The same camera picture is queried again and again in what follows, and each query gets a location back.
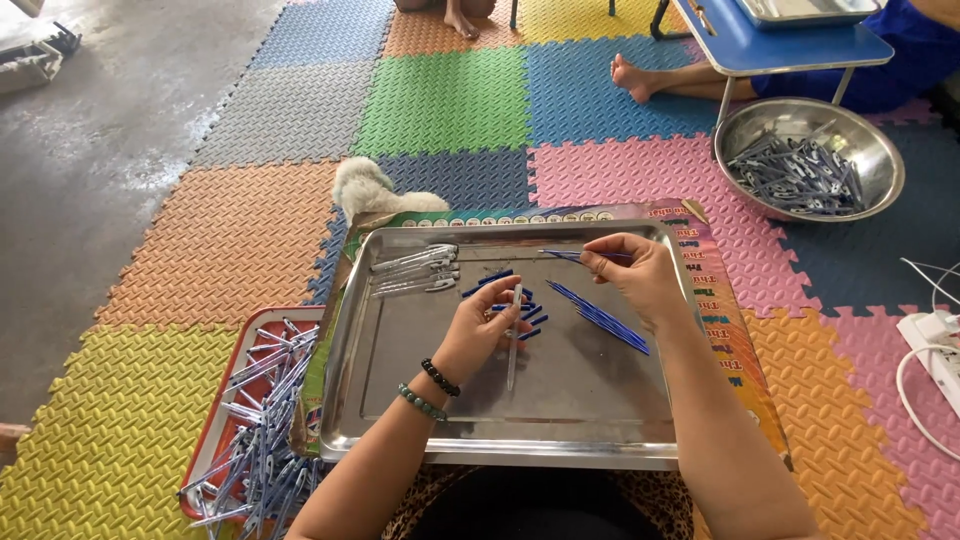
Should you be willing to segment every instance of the plug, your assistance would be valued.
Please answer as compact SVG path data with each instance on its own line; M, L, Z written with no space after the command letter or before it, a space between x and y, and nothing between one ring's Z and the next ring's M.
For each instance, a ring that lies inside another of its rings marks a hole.
M937 309L917 321L917 330L929 343L941 343L951 334L960 332L957 316Z

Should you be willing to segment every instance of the blue folding table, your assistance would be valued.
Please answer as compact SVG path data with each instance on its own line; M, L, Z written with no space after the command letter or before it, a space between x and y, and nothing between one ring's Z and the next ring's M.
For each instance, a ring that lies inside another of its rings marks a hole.
M686 37L686 34L660 31L660 21L669 1L660 0L651 31L656 38ZM839 105L856 67L881 65L894 56L893 47L862 24L761 32L740 10L736 0L672 1L710 64L727 76L717 125L727 117L737 77L845 67L840 86L833 95L833 104Z

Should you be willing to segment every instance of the person sitting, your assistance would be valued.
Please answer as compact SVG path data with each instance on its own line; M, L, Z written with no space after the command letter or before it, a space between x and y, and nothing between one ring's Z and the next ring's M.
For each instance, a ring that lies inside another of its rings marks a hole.
M394 0L396 8L401 12L419 12L429 10L442 0ZM480 31L467 20L470 18L487 18L493 13L496 0L446 0L444 22L458 34L467 39L477 39Z
M889 0L863 21L890 44L884 65L857 67L840 105L857 113L889 112L960 69L960 3L955 0ZM667 71L640 69L622 55L610 65L613 83L638 103L657 92L719 100L727 76L706 61ZM808 97L831 101L843 69L755 75L736 81L733 100Z
M717 363L669 250L625 233L584 250L581 262L594 282L616 286L657 337L679 474L423 465L433 413L443 410L447 393L421 372L407 386L419 398L394 399L320 484L286 537L679 540L693 536L696 503L714 538L822 539L804 494ZM631 262L621 266L597 255L609 252L631 254ZM487 314L493 304L511 302L520 282L521 276L490 282L459 305L432 358L449 384L469 380L509 341L504 332L514 322L520 331L532 329L518 321L516 307Z

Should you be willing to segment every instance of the forearm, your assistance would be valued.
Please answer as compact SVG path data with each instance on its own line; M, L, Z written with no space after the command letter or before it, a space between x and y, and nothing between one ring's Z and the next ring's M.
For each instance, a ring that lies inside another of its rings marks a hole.
M442 361L434 359L438 369ZM425 373L409 387L443 407L446 394ZM413 482L436 421L397 396L321 482L288 533L311 540L378 538Z
M657 343L680 470L713 537L818 534L803 492L747 415L693 318L687 314L660 325Z

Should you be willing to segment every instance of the power strip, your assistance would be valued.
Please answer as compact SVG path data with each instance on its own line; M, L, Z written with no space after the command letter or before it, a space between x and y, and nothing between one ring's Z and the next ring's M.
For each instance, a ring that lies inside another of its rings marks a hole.
M929 341L924 337L917 323L927 316L929 313L914 313L903 317L897 323L897 330L903 334L903 339L910 345L910 349L920 349L928 345L946 345L960 349L960 338L955 335L948 335L938 341ZM960 416L960 355L950 351L932 350L917 353L917 359L940 387L940 391L953 407L953 412Z

